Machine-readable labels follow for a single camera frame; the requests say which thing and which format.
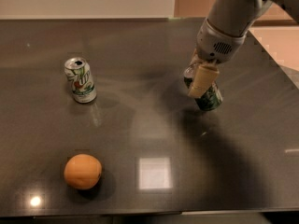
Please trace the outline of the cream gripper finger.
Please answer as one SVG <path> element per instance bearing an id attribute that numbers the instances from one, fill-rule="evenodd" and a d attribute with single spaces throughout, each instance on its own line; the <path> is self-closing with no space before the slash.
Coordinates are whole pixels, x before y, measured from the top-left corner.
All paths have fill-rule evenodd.
<path id="1" fill-rule="evenodd" d="M 202 62 L 203 60 L 198 56 L 197 49 L 195 49 L 192 54 L 190 65 L 197 65 L 197 64 L 201 64 Z"/>
<path id="2" fill-rule="evenodd" d="M 214 64 L 199 64 L 193 73 L 188 96 L 192 98 L 202 97 L 216 80 L 219 73 L 219 69 Z"/>

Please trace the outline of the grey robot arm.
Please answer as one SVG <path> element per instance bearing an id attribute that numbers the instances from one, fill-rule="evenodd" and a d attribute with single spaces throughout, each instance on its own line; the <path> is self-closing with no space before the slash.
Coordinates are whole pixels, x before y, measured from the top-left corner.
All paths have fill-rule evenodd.
<path id="1" fill-rule="evenodd" d="M 197 65 L 188 95 L 199 98 L 219 75 L 217 65 L 230 61 L 252 24 L 275 3 L 299 22 L 299 0 L 216 0 L 196 38 Z"/>

